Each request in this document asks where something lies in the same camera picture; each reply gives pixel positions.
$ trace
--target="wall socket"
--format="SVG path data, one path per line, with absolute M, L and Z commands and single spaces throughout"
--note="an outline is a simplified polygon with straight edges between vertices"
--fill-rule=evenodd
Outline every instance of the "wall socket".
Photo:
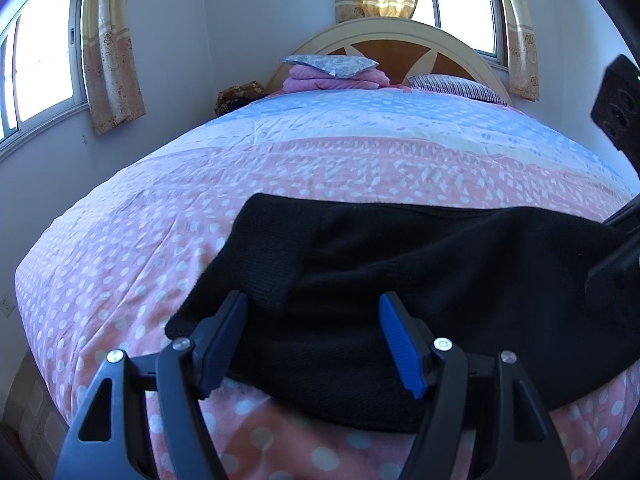
M 11 313 L 14 311 L 15 303 L 13 301 L 4 298 L 4 300 L 0 301 L 0 310 L 2 313 L 9 317 Z

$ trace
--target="bed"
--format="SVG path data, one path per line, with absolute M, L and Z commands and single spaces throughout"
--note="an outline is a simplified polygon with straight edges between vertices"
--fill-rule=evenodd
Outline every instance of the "bed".
M 371 57 L 396 84 L 421 73 L 462 76 L 511 104 L 475 51 L 409 20 L 342 23 L 296 53 Z M 284 66 L 278 70 L 271 91 L 286 73 Z M 632 196 L 588 150 L 511 107 L 407 88 L 300 92 L 255 102 L 118 172 L 57 218 L 18 267 L 27 338 L 68 422 L 109 350 L 135 356 L 169 343 L 169 317 L 256 192 L 529 205 L 596 220 Z M 639 399 L 640 361 L 552 413 L 574 478 L 587 479 L 616 454 Z M 156 394 L 148 392 L 147 403 L 160 476 L 174 478 Z M 413 441 L 310 420 L 228 379 L 201 407 L 232 479 L 394 480 Z M 455 479 L 465 477 L 473 446 L 473 433 L 465 433 Z

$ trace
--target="white wall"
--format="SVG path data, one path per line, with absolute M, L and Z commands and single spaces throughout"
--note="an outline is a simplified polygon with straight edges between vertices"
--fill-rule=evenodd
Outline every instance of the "white wall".
M 205 0 L 217 90 L 267 84 L 280 58 L 335 25 L 334 0 Z
M 213 117 L 203 0 L 127 0 L 146 116 L 101 137 L 87 111 L 0 162 L 0 298 L 15 301 L 15 268 L 54 218 L 121 168 Z M 17 310 L 0 315 L 0 412 L 26 340 Z
M 528 0 L 536 31 L 541 99 L 514 104 L 600 156 L 640 192 L 638 174 L 591 121 L 606 67 L 619 54 L 633 59 L 597 0 Z

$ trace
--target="wooden headboard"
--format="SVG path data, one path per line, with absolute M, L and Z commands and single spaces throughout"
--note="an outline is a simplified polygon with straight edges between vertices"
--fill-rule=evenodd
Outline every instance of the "wooden headboard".
M 443 30 L 401 18 L 363 18 L 328 28 L 300 46 L 294 54 L 365 56 L 380 63 L 391 84 L 408 76 L 448 74 L 478 81 L 511 104 L 511 97 L 494 70 L 478 53 Z M 289 73 L 283 64 L 271 79 L 275 92 Z

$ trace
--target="window glass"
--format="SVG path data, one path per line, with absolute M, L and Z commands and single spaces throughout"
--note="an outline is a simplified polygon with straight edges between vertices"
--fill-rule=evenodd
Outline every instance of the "window glass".
M 73 97 L 69 67 L 70 0 L 29 0 L 16 42 L 16 98 L 25 121 Z
M 418 0 L 415 4 L 412 20 L 435 27 L 436 18 L 433 12 L 433 0 Z
M 496 56 L 491 0 L 438 0 L 440 25 L 476 50 Z
M 6 104 L 6 118 L 9 128 L 15 128 L 18 123 L 15 120 L 14 106 L 14 38 L 15 38 L 15 22 L 6 35 L 6 50 L 4 51 L 4 101 Z

